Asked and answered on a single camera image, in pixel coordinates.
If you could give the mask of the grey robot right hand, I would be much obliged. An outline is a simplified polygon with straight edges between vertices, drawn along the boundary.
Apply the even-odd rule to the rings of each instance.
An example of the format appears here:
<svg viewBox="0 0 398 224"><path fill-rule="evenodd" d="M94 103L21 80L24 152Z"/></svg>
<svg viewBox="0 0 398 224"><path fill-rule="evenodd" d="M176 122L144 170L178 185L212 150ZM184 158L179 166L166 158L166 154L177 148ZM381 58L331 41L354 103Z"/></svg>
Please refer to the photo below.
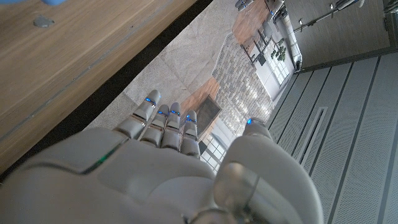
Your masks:
<svg viewBox="0 0 398 224"><path fill-rule="evenodd" d="M197 115L151 91L114 129L32 156L1 186L2 223L322 223L305 169L248 119L218 170L200 158Z"/></svg>

